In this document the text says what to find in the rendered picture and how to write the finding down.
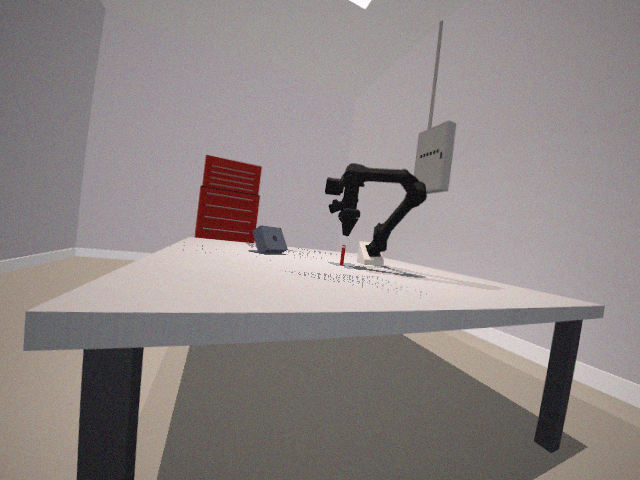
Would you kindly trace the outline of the grey sloped panel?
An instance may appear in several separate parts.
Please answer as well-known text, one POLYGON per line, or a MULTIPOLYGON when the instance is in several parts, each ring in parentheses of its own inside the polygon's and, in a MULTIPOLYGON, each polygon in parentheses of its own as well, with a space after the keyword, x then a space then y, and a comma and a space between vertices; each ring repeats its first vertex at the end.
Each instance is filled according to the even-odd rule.
POLYGON ((281 228, 260 225, 252 233, 257 250, 248 250, 249 252, 281 254, 288 250, 281 228))

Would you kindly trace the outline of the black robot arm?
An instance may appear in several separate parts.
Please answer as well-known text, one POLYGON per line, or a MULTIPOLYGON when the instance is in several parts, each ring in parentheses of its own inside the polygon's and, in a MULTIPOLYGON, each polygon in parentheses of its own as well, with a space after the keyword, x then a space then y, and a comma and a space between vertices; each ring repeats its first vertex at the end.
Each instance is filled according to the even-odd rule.
MULTIPOLYGON (((387 250, 387 240, 391 231, 409 213, 411 208, 420 205, 425 201, 426 185, 419 182, 407 170, 369 168, 362 164, 350 163, 341 179, 328 177, 326 180, 325 193, 330 195, 344 195, 358 197, 359 187, 364 187, 366 181, 394 182, 400 183, 406 191, 405 199, 383 224, 378 223, 374 227, 373 241, 366 245, 370 257, 381 257, 381 252, 387 250)), ((333 200, 329 205, 330 213, 346 209, 346 201, 333 200)))

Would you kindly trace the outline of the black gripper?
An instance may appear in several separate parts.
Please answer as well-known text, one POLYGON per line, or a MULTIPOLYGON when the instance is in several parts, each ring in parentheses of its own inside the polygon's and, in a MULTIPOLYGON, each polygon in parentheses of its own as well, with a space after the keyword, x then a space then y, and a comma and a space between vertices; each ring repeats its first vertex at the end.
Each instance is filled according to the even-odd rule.
POLYGON ((342 222, 342 233, 345 236, 349 236, 355 224, 359 220, 360 211, 357 209, 358 197, 351 195, 344 195, 346 201, 346 209, 342 209, 338 214, 338 219, 342 222))

